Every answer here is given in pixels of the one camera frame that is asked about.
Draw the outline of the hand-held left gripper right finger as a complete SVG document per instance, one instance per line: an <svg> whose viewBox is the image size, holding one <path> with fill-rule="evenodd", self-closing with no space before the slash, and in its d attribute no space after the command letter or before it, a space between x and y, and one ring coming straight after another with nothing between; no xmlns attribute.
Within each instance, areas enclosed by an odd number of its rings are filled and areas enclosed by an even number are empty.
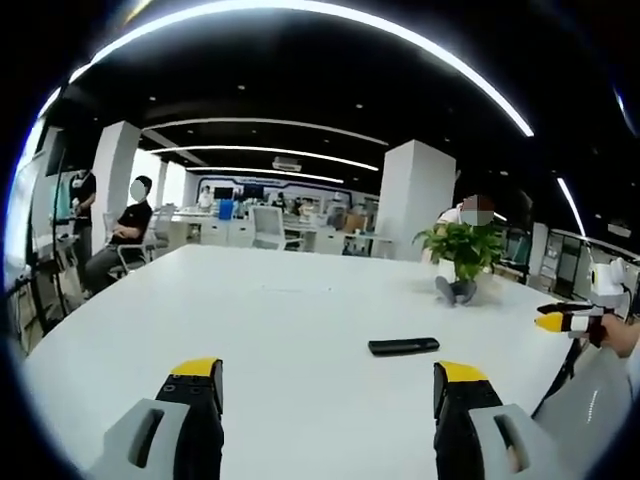
<svg viewBox="0 0 640 480"><path fill-rule="evenodd" d="M440 479L569 479L555 441L477 368L434 364L433 448Z"/></svg>

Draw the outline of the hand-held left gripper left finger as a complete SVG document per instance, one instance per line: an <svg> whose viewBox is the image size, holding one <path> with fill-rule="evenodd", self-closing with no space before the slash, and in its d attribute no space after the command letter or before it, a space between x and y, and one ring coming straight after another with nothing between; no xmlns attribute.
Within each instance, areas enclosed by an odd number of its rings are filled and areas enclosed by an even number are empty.
<svg viewBox="0 0 640 480"><path fill-rule="evenodd" d="M141 399L104 434L87 479L218 479L224 446L223 361L173 368L153 399Z"/></svg>

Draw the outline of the person's right hand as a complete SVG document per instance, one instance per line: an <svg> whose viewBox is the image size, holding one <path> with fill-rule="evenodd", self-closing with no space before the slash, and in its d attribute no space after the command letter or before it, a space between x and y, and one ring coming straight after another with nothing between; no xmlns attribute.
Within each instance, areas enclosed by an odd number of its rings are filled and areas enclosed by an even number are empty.
<svg viewBox="0 0 640 480"><path fill-rule="evenodd" d="M628 358L639 341L639 324L627 324L613 314L605 314L601 325L605 331L601 345L620 358Z"/></svg>

